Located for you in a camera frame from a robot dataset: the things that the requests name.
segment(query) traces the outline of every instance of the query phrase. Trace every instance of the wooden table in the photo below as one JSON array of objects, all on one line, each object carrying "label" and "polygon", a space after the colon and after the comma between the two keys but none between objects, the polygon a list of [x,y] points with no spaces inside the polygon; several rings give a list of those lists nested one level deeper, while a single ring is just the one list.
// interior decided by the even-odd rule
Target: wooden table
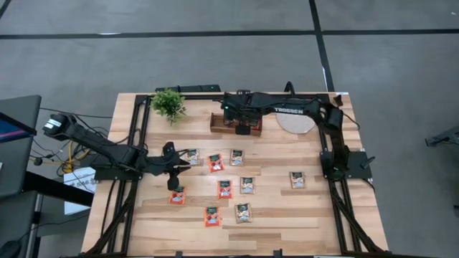
[{"label": "wooden table", "polygon": [[[119,94],[110,128],[111,140],[127,136],[135,96]],[[354,118],[348,95],[343,96],[343,102],[341,109]],[[283,249],[284,255],[340,253],[331,197],[319,161],[321,143],[317,127],[304,135],[290,134],[278,125],[275,114],[270,114],[263,117],[261,137],[210,133],[210,114],[221,113],[220,104],[186,100],[185,106],[187,116],[172,126],[151,111],[146,136],[150,154],[159,155],[163,144],[171,140],[177,150],[198,148],[202,157],[221,153],[225,170],[211,174],[206,162],[182,173],[180,182],[188,189],[183,206],[168,204],[168,176],[146,174],[138,187],[128,255],[175,255],[176,251],[183,251],[184,255],[272,255],[274,249]],[[350,149],[362,148],[359,132],[348,118],[344,118],[343,129]],[[228,166],[232,148],[245,150],[244,167]],[[305,189],[291,188],[289,171],[305,173]],[[255,195],[240,194],[240,176],[256,178]],[[217,181],[223,179],[233,181],[233,199],[217,198]],[[373,190],[359,179],[348,182],[357,221],[377,245],[387,249]],[[111,183],[104,181],[97,187],[83,252],[100,236]],[[113,217],[116,192],[113,191],[107,224]],[[236,223],[235,204],[243,203],[252,205],[252,223]],[[221,227],[204,227],[206,206],[221,208]],[[347,246],[352,250],[349,226],[343,221]],[[121,224],[115,250],[120,250],[122,236]]]}]

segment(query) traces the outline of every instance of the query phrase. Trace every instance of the white disc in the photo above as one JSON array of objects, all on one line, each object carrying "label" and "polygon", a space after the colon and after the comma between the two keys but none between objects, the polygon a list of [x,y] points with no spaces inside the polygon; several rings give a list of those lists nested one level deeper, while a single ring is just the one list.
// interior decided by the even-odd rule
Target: white disc
[{"label": "white disc", "polygon": [[289,133],[307,133],[316,125],[314,120],[306,115],[277,113],[276,117],[281,128]]}]

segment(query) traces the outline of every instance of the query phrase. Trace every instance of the robotic arm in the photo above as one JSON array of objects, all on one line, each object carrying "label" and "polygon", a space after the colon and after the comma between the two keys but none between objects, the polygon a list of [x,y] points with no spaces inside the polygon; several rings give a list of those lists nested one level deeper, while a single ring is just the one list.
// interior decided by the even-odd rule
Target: robotic arm
[{"label": "robotic arm", "polygon": [[237,132],[249,134],[246,120],[261,119],[269,113],[285,113],[294,115],[307,115],[316,122],[317,126],[330,135],[333,146],[333,166],[341,171],[349,169],[349,148],[344,144],[342,123],[343,111],[320,99],[303,100],[286,97],[279,99],[267,93],[238,91],[236,95],[226,92],[221,100],[225,123],[238,120]]},{"label": "robotic arm", "polygon": [[167,186],[170,191],[179,186],[177,178],[179,173],[189,169],[186,167],[189,163],[180,159],[186,150],[177,152],[172,142],[166,143],[163,147],[162,156],[148,157],[148,151],[145,148],[107,140],[96,132],[82,127],[71,114],[51,115],[43,130],[46,136],[61,141],[73,140],[106,157],[108,162],[91,165],[96,171],[121,170],[131,174],[134,178],[138,178],[142,173],[151,173],[155,176],[168,173],[170,178]]}]

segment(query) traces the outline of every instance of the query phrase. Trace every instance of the potted plant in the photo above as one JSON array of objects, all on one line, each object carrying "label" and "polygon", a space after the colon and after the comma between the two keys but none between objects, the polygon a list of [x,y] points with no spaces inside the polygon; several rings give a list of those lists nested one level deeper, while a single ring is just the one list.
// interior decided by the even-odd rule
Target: potted plant
[{"label": "potted plant", "polygon": [[171,125],[185,115],[185,97],[178,92],[166,88],[163,92],[157,92],[151,100],[151,107],[158,111],[158,115],[166,116]]}]

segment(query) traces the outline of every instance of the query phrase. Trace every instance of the wooden box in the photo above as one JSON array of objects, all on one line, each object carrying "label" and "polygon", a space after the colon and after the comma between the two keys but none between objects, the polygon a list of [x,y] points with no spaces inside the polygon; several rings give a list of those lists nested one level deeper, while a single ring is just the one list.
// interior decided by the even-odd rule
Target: wooden box
[{"label": "wooden box", "polygon": [[[239,122],[234,121],[231,125],[225,125],[222,114],[210,115],[210,131],[213,133],[232,133],[236,134],[236,125],[239,125]],[[253,130],[250,128],[250,135],[260,136],[262,130],[262,120],[259,122],[259,130]]]}]

